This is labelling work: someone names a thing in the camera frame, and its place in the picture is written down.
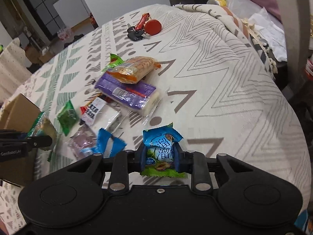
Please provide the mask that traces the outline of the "red round keychain charm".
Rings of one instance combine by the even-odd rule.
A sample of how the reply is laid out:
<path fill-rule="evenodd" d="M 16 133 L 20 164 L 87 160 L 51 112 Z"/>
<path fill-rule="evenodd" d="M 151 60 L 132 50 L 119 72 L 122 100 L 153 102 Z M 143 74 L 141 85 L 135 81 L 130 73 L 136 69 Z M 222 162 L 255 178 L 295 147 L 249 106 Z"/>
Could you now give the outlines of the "red round keychain charm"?
<path fill-rule="evenodd" d="M 162 30 L 162 25 L 158 20 L 152 19 L 145 23 L 144 31 L 150 36 L 154 36 L 160 33 Z"/>

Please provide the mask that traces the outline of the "green nut snack packet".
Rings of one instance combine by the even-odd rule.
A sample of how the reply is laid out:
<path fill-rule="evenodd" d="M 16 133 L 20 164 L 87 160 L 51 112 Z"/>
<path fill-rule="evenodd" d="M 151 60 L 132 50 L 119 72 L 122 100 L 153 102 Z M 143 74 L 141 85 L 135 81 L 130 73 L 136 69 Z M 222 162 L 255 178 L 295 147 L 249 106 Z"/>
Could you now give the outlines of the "green nut snack packet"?
<path fill-rule="evenodd" d="M 55 142 L 58 138 L 58 132 L 45 112 L 41 112 L 29 130 L 28 137 L 31 136 L 50 136 Z"/>

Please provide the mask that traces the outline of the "orange bread package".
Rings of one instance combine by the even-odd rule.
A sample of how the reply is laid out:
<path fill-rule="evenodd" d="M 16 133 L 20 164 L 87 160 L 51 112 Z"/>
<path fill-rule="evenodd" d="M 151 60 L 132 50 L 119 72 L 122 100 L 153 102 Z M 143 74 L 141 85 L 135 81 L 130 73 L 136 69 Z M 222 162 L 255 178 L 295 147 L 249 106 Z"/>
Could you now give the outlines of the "orange bread package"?
<path fill-rule="evenodd" d="M 136 56 L 124 61 L 107 73 L 121 83 L 136 84 L 153 70 L 161 68 L 161 64 L 152 57 Z"/>

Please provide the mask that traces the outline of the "purple clear snack packet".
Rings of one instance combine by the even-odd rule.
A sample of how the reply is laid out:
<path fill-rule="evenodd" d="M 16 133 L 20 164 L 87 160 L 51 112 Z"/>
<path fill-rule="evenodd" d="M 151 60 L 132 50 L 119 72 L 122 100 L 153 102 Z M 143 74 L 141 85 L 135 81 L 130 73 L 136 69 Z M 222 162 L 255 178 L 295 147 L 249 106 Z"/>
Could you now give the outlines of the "purple clear snack packet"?
<path fill-rule="evenodd" d="M 87 126 L 82 125 L 77 132 L 69 138 L 67 147 L 77 160 L 81 160 L 92 154 L 92 148 L 96 145 L 97 136 Z"/>

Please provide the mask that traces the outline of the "red white snack packet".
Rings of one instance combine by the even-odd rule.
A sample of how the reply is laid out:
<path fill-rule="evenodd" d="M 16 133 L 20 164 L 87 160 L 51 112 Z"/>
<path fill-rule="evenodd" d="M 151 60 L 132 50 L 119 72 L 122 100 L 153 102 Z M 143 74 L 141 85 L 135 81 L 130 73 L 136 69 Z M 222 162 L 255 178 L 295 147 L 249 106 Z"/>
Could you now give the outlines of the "red white snack packet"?
<path fill-rule="evenodd" d="M 118 120 L 121 112 L 100 97 L 95 98 L 86 108 L 81 120 L 95 133 L 109 128 Z"/>

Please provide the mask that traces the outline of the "dark red bottle on floor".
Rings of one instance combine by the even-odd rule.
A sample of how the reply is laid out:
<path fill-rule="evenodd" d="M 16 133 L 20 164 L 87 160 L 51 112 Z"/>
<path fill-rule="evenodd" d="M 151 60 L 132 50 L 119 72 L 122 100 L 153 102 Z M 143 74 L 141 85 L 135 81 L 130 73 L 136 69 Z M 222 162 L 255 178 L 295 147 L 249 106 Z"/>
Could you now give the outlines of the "dark red bottle on floor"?
<path fill-rule="evenodd" d="M 99 27 L 92 13 L 89 14 L 89 19 L 94 29 Z"/>

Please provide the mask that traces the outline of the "blue green snack packet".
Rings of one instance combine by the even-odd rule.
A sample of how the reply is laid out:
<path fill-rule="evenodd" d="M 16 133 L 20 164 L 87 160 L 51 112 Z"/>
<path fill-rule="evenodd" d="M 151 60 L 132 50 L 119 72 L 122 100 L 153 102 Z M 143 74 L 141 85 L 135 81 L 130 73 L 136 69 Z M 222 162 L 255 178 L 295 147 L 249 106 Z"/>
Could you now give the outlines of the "blue green snack packet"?
<path fill-rule="evenodd" d="M 185 178 L 184 172 L 175 168 L 174 145 L 183 137 L 174 129 L 173 123 L 157 128 L 143 130 L 144 169 L 142 176 Z"/>

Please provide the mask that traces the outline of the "white plastic bag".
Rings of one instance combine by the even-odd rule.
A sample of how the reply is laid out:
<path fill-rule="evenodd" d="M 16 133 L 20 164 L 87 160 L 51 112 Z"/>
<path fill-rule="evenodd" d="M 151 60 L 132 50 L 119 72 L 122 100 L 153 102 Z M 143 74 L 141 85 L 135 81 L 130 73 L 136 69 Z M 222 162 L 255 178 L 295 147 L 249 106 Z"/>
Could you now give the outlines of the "white plastic bag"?
<path fill-rule="evenodd" d="M 282 23 L 264 7 L 251 0 L 227 0 L 228 8 L 239 18 L 247 19 L 265 39 L 277 61 L 287 61 L 285 34 Z"/>

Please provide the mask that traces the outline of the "white desk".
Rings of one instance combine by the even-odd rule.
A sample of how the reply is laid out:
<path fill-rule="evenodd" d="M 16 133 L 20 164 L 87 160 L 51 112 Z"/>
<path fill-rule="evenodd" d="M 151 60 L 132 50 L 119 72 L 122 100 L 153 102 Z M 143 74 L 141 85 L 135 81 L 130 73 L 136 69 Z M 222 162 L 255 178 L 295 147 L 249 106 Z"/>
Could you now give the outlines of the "white desk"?
<path fill-rule="evenodd" d="M 289 87 L 296 93 L 306 82 L 304 68 L 309 54 L 310 0 L 276 0 L 287 50 Z"/>

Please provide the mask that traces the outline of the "purple white cake package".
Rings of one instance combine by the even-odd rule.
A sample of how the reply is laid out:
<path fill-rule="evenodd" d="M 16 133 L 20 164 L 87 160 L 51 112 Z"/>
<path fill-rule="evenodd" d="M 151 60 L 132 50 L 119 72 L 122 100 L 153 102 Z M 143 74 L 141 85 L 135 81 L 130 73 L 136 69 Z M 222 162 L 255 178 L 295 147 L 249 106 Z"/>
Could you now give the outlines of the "purple white cake package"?
<path fill-rule="evenodd" d="M 121 83 L 108 73 L 98 79 L 94 88 L 142 117 L 153 113 L 161 99 L 160 92 L 153 85 L 144 81 L 136 84 Z"/>

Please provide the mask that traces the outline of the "patterned bed blanket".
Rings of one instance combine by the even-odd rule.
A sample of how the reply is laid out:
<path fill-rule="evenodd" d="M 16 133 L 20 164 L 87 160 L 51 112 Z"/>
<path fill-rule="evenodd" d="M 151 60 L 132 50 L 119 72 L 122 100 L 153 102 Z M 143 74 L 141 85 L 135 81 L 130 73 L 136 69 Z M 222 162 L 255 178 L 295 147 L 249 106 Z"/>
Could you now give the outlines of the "patterned bed blanket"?
<path fill-rule="evenodd" d="M 144 30 L 158 20 L 160 33 L 131 41 L 127 24 Z M 110 177 L 97 189 L 91 179 L 68 172 L 73 154 L 59 146 L 50 174 L 85 189 L 69 214 L 38 205 L 34 187 L 5 183 L 1 220 L 10 234 L 302 234 L 294 225 L 309 203 L 311 165 L 299 120 L 246 38 L 240 21 L 217 5 L 150 5 L 104 24 L 56 55 L 16 92 L 46 111 L 52 122 L 66 101 L 87 103 L 110 52 L 123 59 L 155 58 L 161 68 L 144 82 L 155 86 L 160 102 L 149 121 L 126 112 L 117 130 L 126 150 L 143 145 L 144 128 L 173 123 L 181 148 L 200 152 L 218 188 L 193 192 L 189 179 L 129 174 L 130 190 L 108 191 Z"/>

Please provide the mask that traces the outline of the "bright green snack packet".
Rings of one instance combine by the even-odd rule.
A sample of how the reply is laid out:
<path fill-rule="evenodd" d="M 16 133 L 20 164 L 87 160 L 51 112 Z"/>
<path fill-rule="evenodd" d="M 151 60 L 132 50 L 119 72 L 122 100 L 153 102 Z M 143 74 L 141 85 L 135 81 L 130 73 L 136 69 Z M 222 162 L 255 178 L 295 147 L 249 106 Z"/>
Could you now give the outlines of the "bright green snack packet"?
<path fill-rule="evenodd" d="M 124 62 L 124 60 L 119 57 L 116 54 L 110 54 L 110 62 L 108 65 L 106 65 L 103 69 L 102 69 L 102 73 L 105 73 L 107 70 L 109 69 L 113 69 L 115 67 L 117 67 L 118 65 L 121 65 Z"/>

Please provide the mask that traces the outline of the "round table with cloth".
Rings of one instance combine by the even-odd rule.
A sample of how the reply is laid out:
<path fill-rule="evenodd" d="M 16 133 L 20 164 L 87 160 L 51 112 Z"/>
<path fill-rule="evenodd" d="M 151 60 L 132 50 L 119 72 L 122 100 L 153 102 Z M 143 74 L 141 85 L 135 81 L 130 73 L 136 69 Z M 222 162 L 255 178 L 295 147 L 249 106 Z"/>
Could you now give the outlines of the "round table with cloth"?
<path fill-rule="evenodd" d="M 1 52 L 1 103 L 14 94 L 16 89 L 30 78 L 29 62 L 19 38 L 13 39 Z"/>

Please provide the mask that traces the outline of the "dark green snack packet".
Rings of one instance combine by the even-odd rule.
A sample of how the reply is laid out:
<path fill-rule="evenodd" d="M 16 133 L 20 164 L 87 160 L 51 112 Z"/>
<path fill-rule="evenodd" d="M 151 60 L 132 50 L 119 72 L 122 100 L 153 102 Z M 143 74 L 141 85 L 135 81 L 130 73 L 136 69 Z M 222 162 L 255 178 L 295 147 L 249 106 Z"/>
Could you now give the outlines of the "dark green snack packet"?
<path fill-rule="evenodd" d="M 78 122 L 78 116 L 71 100 L 65 103 L 63 109 L 57 115 L 57 119 L 62 128 L 62 132 L 65 136 L 67 136 L 73 126 Z"/>

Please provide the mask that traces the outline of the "blue white snack packet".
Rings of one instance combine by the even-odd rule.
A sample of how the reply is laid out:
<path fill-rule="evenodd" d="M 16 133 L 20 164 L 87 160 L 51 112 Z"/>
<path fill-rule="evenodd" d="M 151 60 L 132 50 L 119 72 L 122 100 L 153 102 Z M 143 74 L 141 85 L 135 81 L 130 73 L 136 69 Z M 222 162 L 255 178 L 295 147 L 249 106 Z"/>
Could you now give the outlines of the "blue white snack packet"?
<path fill-rule="evenodd" d="M 93 153 L 102 154 L 103 158 L 112 158 L 123 151 L 126 145 L 127 144 L 122 139 L 113 136 L 112 133 L 101 128 L 98 131 Z"/>

